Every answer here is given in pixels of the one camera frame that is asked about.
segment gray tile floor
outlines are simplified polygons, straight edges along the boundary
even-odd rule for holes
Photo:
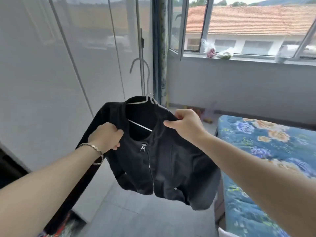
[[[85,236],[215,237],[214,206],[194,211],[179,201],[125,191],[115,182]]]

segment curtain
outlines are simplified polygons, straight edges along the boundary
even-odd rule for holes
[[[168,0],[153,0],[152,13],[154,98],[167,107]]]

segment silver chain bracelet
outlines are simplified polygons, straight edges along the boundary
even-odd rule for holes
[[[100,153],[100,156],[101,156],[101,158],[102,158],[101,162],[100,162],[100,163],[93,163],[93,164],[94,164],[95,166],[101,165],[101,164],[103,163],[103,161],[104,161],[104,155],[103,155],[103,153],[99,150],[99,148],[96,147],[95,145],[91,145],[91,144],[89,144],[89,143],[82,143],[79,147],[84,146],[84,145],[90,146],[90,147],[92,147],[93,149],[95,149],[97,152]]]

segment wardrobe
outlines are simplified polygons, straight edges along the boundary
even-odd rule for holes
[[[144,94],[139,57],[152,72],[151,0],[0,0],[0,148],[28,172],[71,152],[106,102]],[[114,180],[104,163],[73,210],[90,222]]]

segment blue bedsheet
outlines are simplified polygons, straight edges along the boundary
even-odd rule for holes
[[[221,116],[218,137],[306,178],[316,177],[316,132],[255,119]],[[223,173],[226,231],[240,237],[288,237]]]

